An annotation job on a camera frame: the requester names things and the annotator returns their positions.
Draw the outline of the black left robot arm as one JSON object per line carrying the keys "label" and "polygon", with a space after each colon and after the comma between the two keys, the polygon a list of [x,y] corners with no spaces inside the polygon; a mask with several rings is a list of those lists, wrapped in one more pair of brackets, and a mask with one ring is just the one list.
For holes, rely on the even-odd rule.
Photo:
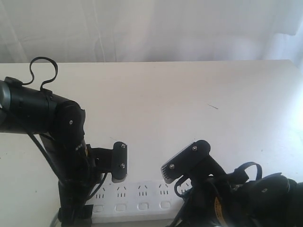
{"label": "black left robot arm", "polygon": [[92,148],[84,140],[85,111],[75,101],[41,88],[23,86],[15,78],[0,83],[0,130],[26,134],[37,145],[58,178],[58,219],[71,227],[92,216],[87,205],[106,176],[121,180],[127,148],[116,142],[112,149]]}

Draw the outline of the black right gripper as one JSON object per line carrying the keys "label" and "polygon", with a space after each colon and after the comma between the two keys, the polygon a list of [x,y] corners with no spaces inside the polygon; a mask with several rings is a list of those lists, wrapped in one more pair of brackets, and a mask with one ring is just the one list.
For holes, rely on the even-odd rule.
{"label": "black right gripper", "polygon": [[222,196],[215,185],[215,179],[222,175],[225,171],[211,156],[187,171],[192,189],[167,227],[226,227]]}

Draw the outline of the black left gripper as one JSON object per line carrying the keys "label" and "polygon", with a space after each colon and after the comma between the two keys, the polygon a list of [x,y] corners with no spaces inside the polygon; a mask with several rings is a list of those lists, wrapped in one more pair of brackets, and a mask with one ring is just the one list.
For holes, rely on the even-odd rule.
{"label": "black left gripper", "polygon": [[[82,221],[92,222],[93,205],[84,204],[93,197],[93,189],[101,183],[102,175],[111,172],[113,151],[82,143],[67,156],[66,176],[59,184],[61,208],[58,219],[62,227],[79,226]],[[75,210],[82,206],[80,218]]]}

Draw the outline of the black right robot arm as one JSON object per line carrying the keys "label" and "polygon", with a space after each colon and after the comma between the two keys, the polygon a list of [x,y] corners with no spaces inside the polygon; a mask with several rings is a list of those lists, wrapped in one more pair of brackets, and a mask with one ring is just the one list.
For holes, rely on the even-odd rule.
{"label": "black right robot arm", "polygon": [[247,162],[226,173],[207,156],[185,174],[192,187],[171,227],[301,227],[303,184],[281,173],[262,176]]}

